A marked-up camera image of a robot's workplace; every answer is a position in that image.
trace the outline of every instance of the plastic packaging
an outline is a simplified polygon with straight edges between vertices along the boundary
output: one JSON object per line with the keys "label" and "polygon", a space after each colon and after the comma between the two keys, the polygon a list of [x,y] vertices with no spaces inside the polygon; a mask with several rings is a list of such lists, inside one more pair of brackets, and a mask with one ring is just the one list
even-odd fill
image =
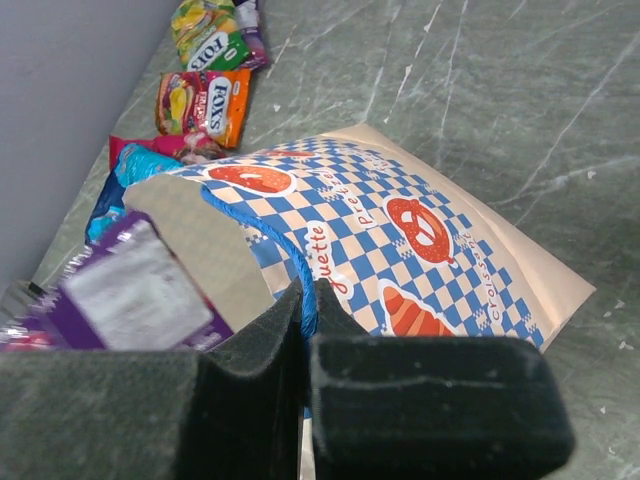
{"label": "plastic packaging", "polygon": [[236,22],[242,33],[242,39],[249,47],[251,55],[241,68],[254,70],[269,63],[267,50],[260,32],[260,8],[258,0],[233,0],[236,6]]}
{"label": "plastic packaging", "polygon": [[113,170],[118,164],[118,156],[127,145],[135,143],[152,152],[172,157],[185,165],[204,163],[226,157],[218,143],[204,132],[181,135],[160,135],[151,140],[136,138],[124,139],[109,137],[109,167]]}
{"label": "plastic packaging", "polygon": [[201,131],[223,147],[237,146],[250,78],[247,69],[163,74],[156,101],[158,131],[163,135]]}
{"label": "plastic packaging", "polygon": [[[168,175],[177,178],[131,187],[127,205],[149,212],[163,231],[180,231],[167,235],[169,244],[233,315],[234,328],[255,318],[244,312],[268,307],[268,294],[282,294],[297,262],[273,235],[246,224],[253,258],[232,250],[237,237],[220,234],[227,223],[207,215],[193,200],[198,194],[295,242],[314,277],[327,279],[373,335],[508,335],[544,349],[593,292],[487,206],[365,125]],[[203,268],[203,242],[209,258],[233,251],[233,271]],[[264,282],[252,284],[260,274]],[[240,306],[228,302],[229,285],[242,286]]]}
{"label": "plastic packaging", "polygon": [[74,257],[25,317],[0,330],[0,351],[206,351],[231,335],[149,217],[131,212]]}
{"label": "plastic packaging", "polygon": [[249,48],[234,18],[231,0],[184,0],[171,18],[171,33],[188,71],[234,70]]}
{"label": "plastic packaging", "polygon": [[173,158],[152,152],[140,145],[125,146],[118,156],[118,163],[102,187],[96,206],[91,212],[85,229],[85,242],[97,242],[100,237],[124,214],[122,196],[127,187],[146,180],[158,173],[182,167]]}

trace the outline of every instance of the orange candy bag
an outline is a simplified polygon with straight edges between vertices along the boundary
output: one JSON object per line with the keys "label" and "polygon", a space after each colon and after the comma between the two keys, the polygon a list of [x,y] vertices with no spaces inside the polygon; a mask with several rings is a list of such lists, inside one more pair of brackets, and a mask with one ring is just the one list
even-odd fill
{"label": "orange candy bag", "polygon": [[223,147],[236,147],[250,76],[248,69],[163,74],[156,100],[158,131],[163,135],[202,131]]}

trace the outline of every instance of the blue checkered pattern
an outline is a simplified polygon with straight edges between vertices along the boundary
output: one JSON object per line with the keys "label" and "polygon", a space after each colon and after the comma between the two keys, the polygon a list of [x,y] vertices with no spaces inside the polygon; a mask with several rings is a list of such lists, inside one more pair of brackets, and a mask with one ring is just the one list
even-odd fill
{"label": "blue checkered pattern", "polygon": [[[353,283],[353,297],[344,306],[370,333],[387,330],[387,317],[379,298],[377,284],[386,279],[402,291],[419,299],[446,318],[449,328],[460,335],[513,335],[537,346],[544,342],[539,328],[523,298],[515,297],[512,278],[496,260],[484,238],[473,237],[472,222],[456,212],[450,200],[418,175],[408,173],[397,161],[356,144],[328,138],[310,138],[274,148],[278,151],[310,152],[313,156],[274,156],[259,151],[216,162],[219,164],[269,165],[291,172],[297,180],[295,192],[286,198],[264,198],[212,180],[206,167],[193,166],[175,172],[190,180],[205,183],[217,196],[236,207],[258,215],[284,232],[305,251],[307,222],[320,221],[329,227],[331,257],[336,270]],[[314,170],[331,172],[358,198],[378,223],[362,229],[342,195],[336,193]],[[421,262],[401,232],[386,217],[382,208],[388,195],[417,198],[447,227],[453,240],[452,265],[428,267]],[[296,276],[291,260],[274,242],[260,232],[243,227],[246,240],[265,278]],[[490,280],[483,280],[488,272]],[[279,282],[284,286],[288,282]],[[281,289],[270,285],[274,296]],[[497,293],[495,308],[501,320],[491,319],[489,290]]]}

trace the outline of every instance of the paper bag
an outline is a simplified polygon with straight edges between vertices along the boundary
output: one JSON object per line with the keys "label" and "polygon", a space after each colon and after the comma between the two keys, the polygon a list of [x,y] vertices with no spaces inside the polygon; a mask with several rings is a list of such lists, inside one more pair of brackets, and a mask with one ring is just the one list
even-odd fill
{"label": "paper bag", "polygon": [[373,335],[509,335],[544,349],[593,287],[486,205],[365,125],[162,174],[131,187],[237,331],[295,278],[293,240]]}

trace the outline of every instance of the blue wrapper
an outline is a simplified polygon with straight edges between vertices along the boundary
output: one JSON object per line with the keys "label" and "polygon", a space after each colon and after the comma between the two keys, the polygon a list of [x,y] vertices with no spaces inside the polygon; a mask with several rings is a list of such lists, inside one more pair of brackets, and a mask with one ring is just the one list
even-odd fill
{"label": "blue wrapper", "polygon": [[98,242],[104,232],[125,214],[122,197],[127,187],[159,173],[181,168],[170,157],[152,152],[140,145],[130,144],[122,149],[118,164],[104,182],[96,206],[85,229],[85,243]]}

